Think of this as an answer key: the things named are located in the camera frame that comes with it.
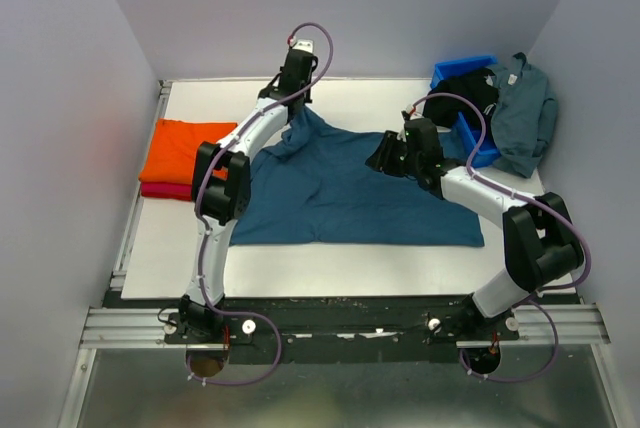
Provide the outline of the black t shirt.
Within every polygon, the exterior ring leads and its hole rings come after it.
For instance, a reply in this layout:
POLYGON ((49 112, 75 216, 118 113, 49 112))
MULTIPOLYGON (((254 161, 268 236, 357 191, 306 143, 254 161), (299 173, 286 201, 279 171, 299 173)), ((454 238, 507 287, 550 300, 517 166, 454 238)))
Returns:
MULTIPOLYGON (((432 94, 449 93, 466 99, 473 104, 490 130, 490 120, 497 108, 499 90, 495 86, 495 74, 488 67, 481 67, 468 73, 452 76, 440 81, 429 92, 432 94)), ((481 123, 478 115, 465 102, 451 97, 435 97, 424 103, 422 114, 430 118, 437 126, 451 128, 462 113, 467 123, 474 129, 480 130, 481 123)))

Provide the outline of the grey blue t shirt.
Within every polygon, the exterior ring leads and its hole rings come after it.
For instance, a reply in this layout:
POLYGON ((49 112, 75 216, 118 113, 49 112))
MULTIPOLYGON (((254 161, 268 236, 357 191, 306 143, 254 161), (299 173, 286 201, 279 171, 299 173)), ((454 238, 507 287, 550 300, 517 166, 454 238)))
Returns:
POLYGON ((491 115, 491 134, 500 156, 493 165, 529 178, 551 144, 559 103, 544 71, 524 53, 490 67, 498 89, 491 115))

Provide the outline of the teal blue t shirt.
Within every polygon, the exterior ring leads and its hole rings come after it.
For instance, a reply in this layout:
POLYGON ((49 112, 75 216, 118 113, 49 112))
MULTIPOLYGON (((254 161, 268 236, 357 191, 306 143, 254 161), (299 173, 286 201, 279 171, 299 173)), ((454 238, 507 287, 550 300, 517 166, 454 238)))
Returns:
POLYGON ((251 199, 232 244, 483 246, 474 212, 410 178, 366 167, 382 138, 333 127, 304 109, 252 160, 251 199))

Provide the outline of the orange t shirt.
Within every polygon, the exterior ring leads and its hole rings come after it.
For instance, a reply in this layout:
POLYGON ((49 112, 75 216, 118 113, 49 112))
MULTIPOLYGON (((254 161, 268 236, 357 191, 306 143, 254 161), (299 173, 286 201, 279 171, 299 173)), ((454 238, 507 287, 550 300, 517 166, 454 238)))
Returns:
POLYGON ((189 185, 201 143, 216 143, 230 134, 235 122, 189 123, 162 118, 155 124, 139 181, 189 185))

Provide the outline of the pink t shirt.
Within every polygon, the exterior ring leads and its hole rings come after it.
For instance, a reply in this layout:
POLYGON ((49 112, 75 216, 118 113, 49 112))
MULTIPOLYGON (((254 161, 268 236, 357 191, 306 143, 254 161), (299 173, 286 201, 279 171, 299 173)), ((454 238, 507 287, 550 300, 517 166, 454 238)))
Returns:
POLYGON ((164 182, 142 182, 140 194, 146 198, 173 199, 190 202, 191 186, 189 184, 176 184, 164 182))

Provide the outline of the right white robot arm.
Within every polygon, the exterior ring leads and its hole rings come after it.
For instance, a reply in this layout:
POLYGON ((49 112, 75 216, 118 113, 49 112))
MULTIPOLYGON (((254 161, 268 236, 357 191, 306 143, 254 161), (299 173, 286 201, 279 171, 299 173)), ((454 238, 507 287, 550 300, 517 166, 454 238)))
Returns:
POLYGON ((487 180, 447 158, 429 119, 387 131, 366 166, 395 177, 411 177, 433 196, 459 204, 502 231, 504 268, 465 300, 458 316, 462 332, 480 340, 496 328, 496 317, 585 263, 585 249, 571 230, 564 200, 535 197, 487 180))

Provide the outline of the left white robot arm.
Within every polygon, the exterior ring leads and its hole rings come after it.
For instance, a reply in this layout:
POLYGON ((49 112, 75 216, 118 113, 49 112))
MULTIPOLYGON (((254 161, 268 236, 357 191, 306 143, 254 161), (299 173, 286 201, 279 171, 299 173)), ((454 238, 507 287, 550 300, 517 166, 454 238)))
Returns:
POLYGON ((168 322, 181 340, 209 343, 225 333, 220 313, 224 270, 231 235, 250 202, 251 161, 311 101, 317 64, 313 42, 295 41, 248 117, 220 141, 203 142, 197 149, 191 191, 198 226, 196 261, 178 313, 168 322))

